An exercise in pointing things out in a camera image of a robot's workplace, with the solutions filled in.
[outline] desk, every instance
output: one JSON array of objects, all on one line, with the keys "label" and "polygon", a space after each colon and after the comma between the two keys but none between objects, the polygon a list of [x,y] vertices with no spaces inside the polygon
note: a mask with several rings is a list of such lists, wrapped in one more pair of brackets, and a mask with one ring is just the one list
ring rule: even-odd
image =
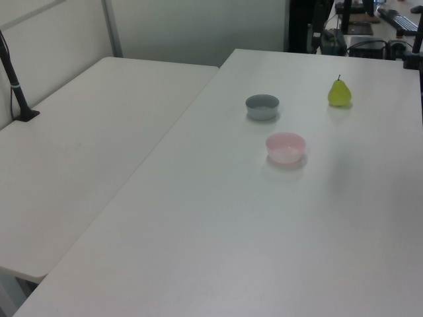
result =
[{"label": "desk", "polygon": [[[406,18],[409,18],[414,24],[418,25],[418,22],[420,20],[420,15],[416,15],[410,12],[410,9],[421,5],[421,1],[419,0],[406,0],[404,2],[400,2],[398,0],[387,0],[385,4],[383,4],[381,7],[385,9],[393,9],[400,12],[401,15],[403,15]],[[332,11],[330,12],[330,17],[332,17],[335,14],[335,8],[333,6]],[[378,12],[375,13],[375,16],[379,17],[380,14]],[[381,38],[384,41],[389,40],[396,40],[395,34],[397,33],[397,30],[391,26],[388,22],[383,20],[381,18],[381,22],[377,24],[372,24],[371,27],[373,28],[373,36],[366,36],[366,35],[357,35],[357,36],[364,36],[364,37],[375,37],[375,38]],[[336,28],[336,17],[334,17],[332,20],[330,20],[327,24],[326,29],[329,28]],[[350,40],[351,35],[346,35],[345,42],[347,47],[350,47]],[[414,44],[414,38],[415,36],[405,36],[402,40],[409,43],[411,46]]]},{"label": "desk", "polygon": [[216,71],[106,58],[0,131],[0,270],[40,282]]},{"label": "desk", "polygon": [[[419,92],[400,63],[235,50],[15,317],[420,317]],[[258,93],[276,120],[246,117]],[[267,159],[280,131],[299,164]]]}]

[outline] white partition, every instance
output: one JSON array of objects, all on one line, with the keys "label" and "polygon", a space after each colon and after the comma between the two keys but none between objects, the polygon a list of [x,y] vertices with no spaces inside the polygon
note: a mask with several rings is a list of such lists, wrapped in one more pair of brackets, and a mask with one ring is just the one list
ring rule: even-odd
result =
[{"label": "white partition", "polygon": [[[13,0],[17,6],[13,12],[25,13],[26,10],[20,6],[29,1]],[[30,107],[98,60],[112,55],[102,0],[36,2],[58,4],[6,30],[2,29],[13,67]],[[11,122],[9,94],[10,83],[0,64],[0,129]],[[18,112],[16,101],[14,109]]]},{"label": "white partition", "polygon": [[107,2],[123,57],[220,67],[235,48],[284,49],[289,1]]},{"label": "white partition", "polygon": [[65,0],[0,0],[0,29],[5,30]]}]

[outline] monitor stand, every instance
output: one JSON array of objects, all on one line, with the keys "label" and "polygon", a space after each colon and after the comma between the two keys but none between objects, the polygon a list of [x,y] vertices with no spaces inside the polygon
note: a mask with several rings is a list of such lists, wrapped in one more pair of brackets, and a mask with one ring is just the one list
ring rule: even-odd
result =
[{"label": "monitor stand", "polygon": [[350,22],[344,35],[373,35],[373,29],[368,22]]}]

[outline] green pear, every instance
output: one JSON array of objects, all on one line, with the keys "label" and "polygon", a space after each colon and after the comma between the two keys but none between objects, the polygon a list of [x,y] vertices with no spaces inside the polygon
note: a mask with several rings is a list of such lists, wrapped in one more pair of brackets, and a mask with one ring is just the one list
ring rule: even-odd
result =
[{"label": "green pear", "polygon": [[351,92],[350,89],[341,81],[338,77],[338,80],[335,81],[332,85],[332,88],[328,94],[329,103],[335,107],[343,107],[350,103],[351,101]]}]

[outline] black cable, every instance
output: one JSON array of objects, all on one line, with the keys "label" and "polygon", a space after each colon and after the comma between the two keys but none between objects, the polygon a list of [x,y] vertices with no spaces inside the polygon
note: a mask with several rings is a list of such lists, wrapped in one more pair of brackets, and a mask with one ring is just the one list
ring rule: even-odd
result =
[{"label": "black cable", "polygon": [[326,21],[325,26],[323,27],[323,29],[325,29],[325,28],[326,28],[326,25],[328,25],[328,22],[329,22],[330,20],[332,20],[335,16],[336,16],[336,13],[335,13],[334,15],[332,15],[332,17],[331,17],[329,20],[327,20],[327,21]]},{"label": "black cable", "polygon": [[386,42],[384,40],[369,40],[369,41],[363,41],[363,42],[360,42],[360,43],[356,43],[354,45],[351,45],[349,48],[346,49],[346,51],[348,52],[351,48],[356,48],[358,46],[362,46],[362,45],[366,45],[366,44],[370,44],[370,43],[378,43],[378,42],[385,43],[385,45],[388,44],[388,42]]},{"label": "black cable", "polygon": [[[7,55],[10,57],[11,54],[9,52],[9,47],[7,46],[6,39],[3,36],[3,33],[1,32],[1,30],[0,30],[0,39],[3,42],[3,45],[6,47]],[[13,89],[12,89],[12,86],[11,86],[11,116],[12,116],[12,120],[14,121],[15,117],[13,116]]]},{"label": "black cable", "polygon": [[12,87],[11,87],[11,116],[12,116],[12,121],[14,121],[14,120],[15,120],[15,117],[13,116],[12,96],[13,96],[13,89],[12,89]]},{"label": "black cable", "polygon": [[388,43],[394,43],[394,42],[396,42],[396,43],[404,43],[404,44],[407,44],[408,46],[410,46],[412,48],[412,45],[409,44],[409,43],[407,43],[407,42],[405,42],[405,41],[400,41],[400,40],[390,40],[390,41],[388,41]]}]

